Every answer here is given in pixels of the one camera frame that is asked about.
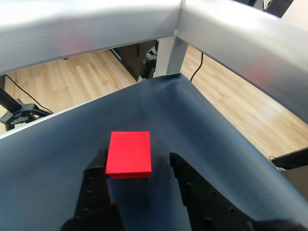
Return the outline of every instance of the wooden floor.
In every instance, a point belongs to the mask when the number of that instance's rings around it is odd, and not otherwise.
[[[189,47],[182,73],[191,77],[201,53]],[[135,84],[110,51],[99,51],[18,70],[9,75],[54,112]],[[205,56],[192,83],[267,158],[308,146],[308,125],[233,72]],[[33,101],[6,79],[5,89]]]

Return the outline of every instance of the black object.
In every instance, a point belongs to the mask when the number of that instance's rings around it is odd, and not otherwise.
[[[0,75],[0,88],[4,89],[5,75]]]
[[[143,59],[148,50],[155,46],[155,43],[156,40],[151,40],[113,48],[111,51],[137,81],[143,64]]]
[[[192,231],[307,231],[288,220],[255,221],[234,206],[176,153],[170,166],[178,179]]]
[[[61,231],[124,231],[117,204],[111,204],[105,174],[108,151],[101,149],[83,172],[74,217]]]
[[[308,226],[308,202],[182,74],[152,78],[0,139],[0,230],[56,231],[112,131],[150,131],[147,179],[108,179],[126,231],[191,231],[169,164],[181,156],[257,220]]]
[[[257,0],[235,0],[235,1],[248,5],[248,6],[254,6]]]
[[[265,11],[281,18],[292,2],[293,0],[271,0]]]
[[[0,118],[0,122],[5,125],[7,131],[14,129],[15,124],[30,123],[50,115],[49,112],[39,109],[34,103],[25,104],[20,99],[15,100],[2,88],[0,88],[0,105],[8,110]]]
[[[143,59],[139,74],[141,78],[150,78],[152,69],[156,68],[157,51],[158,51],[158,41],[156,40],[155,46],[148,50],[148,52],[145,55],[145,58]]]
[[[43,107],[36,99],[34,99],[28,92],[26,92],[24,89],[22,89],[11,77],[9,77],[7,74],[5,74],[5,76],[7,78],[9,78],[10,81],[12,81],[13,84],[15,84],[21,91],[23,91],[25,94],[27,94],[32,100],[34,100],[39,106],[41,106],[42,108],[46,109],[47,111],[49,111],[50,113],[53,114],[53,112],[51,110],[49,110],[46,107]]]
[[[308,165],[308,148],[275,157],[271,161],[277,167],[282,167],[286,170]]]

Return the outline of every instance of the wall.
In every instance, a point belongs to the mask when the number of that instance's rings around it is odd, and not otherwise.
[[[282,20],[308,31],[307,11],[308,0],[294,0],[282,16]]]

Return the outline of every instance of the black stand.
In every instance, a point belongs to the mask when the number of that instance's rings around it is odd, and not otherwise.
[[[50,115],[49,112],[39,109],[34,103],[25,104],[20,99],[15,100],[2,88],[0,88],[0,105],[8,110],[0,118],[0,122],[5,125],[7,131],[15,128],[15,124],[30,123]]]

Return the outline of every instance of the screw hole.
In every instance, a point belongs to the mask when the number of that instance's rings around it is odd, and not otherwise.
[[[214,225],[211,218],[205,218],[203,221],[203,229],[204,230],[213,230]]]

